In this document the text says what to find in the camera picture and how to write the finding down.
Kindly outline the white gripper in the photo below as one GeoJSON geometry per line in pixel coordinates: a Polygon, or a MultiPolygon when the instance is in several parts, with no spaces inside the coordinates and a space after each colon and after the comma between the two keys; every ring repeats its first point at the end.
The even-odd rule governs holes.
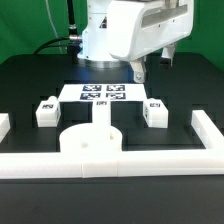
{"type": "Polygon", "coordinates": [[[164,47],[160,64],[171,66],[176,49],[172,43],[190,35],[193,11],[194,0],[112,1],[107,10],[108,51],[113,58],[132,61],[134,81],[144,83],[143,56],[164,47]]]}

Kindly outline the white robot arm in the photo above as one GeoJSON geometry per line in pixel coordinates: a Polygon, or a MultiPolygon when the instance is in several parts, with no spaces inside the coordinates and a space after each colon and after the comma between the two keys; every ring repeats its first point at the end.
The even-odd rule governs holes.
{"type": "Polygon", "coordinates": [[[160,50],[173,63],[177,42],[192,31],[194,0],[87,0],[87,13],[78,58],[98,68],[127,62],[143,83],[147,55],[160,50]]]}

